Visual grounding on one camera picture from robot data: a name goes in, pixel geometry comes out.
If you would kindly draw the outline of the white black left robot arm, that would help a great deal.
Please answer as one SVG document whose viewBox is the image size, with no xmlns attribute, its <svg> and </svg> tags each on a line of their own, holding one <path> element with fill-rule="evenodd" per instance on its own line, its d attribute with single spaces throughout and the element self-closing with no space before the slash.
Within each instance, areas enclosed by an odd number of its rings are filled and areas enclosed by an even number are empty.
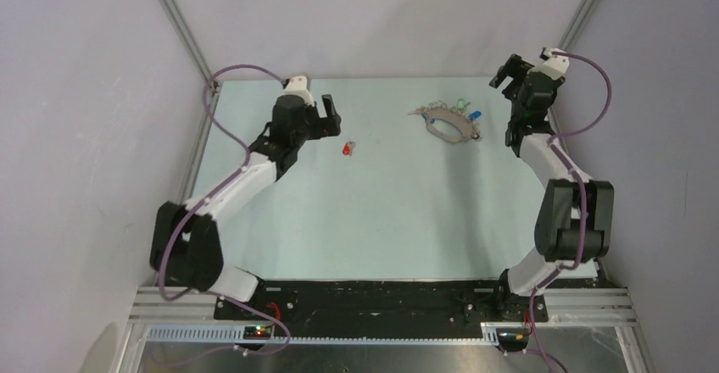
<svg viewBox="0 0 719 373">
<path fill-rule="evenodd" d="M 297 162 L 307 141 L 340 135 L 342 118 L 332 96 L 325 94 L 321 101 L 324 116 L 297 93 L 281 95 L 270 122 L 249 145 L 236 170 L 203 196 L 159 207 L 149 263 L 158 272 L 161 286 L 233 298 L 236 309 L 248 319 L 265 314 L 268 297 L 257 289 L 260 278 L 225 259 L 221 224 L 279 181 Z"/>
</svg>

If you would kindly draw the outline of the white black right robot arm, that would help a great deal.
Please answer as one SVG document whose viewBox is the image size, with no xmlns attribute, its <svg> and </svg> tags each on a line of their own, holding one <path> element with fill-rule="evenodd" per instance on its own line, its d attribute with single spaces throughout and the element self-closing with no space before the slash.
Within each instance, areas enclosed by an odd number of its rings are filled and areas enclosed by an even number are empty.
<svg viewBox="0 0 719 373">
<path fill-rule="evenodd" d="M 543 51 L 541 64 L 510 55 L 489 82 L 510 101 L 504 144 L 527 164 L 544 193 L 534 247 L 495 282 L 488 300 L 503 320 L 514 320 L 562 272 L 605 256 L 610 248 L 614 187 L 596 181 L 569 157 L 549 123 L 549 108 L 566 80 L 570 55 Z"/>
</svg>

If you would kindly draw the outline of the red tagged key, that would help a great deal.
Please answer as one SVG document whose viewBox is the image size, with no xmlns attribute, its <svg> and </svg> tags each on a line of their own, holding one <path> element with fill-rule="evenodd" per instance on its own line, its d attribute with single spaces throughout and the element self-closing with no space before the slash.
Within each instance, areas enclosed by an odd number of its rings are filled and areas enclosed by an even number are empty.
<svg viewBox="0 0 719 373">
<path fill-rule="evenodd" d="M 344 147 L 343 147 L 343 155 L 344 155 L 344 156 L 351 156 L 351 155 L 353 154 L 354 147 L 355 147 L 355 143 L 354 143 L 354 142 L 351 142 L 351 141 L 346 142 L 346 143 L 344 144 Z"/>
</svg>

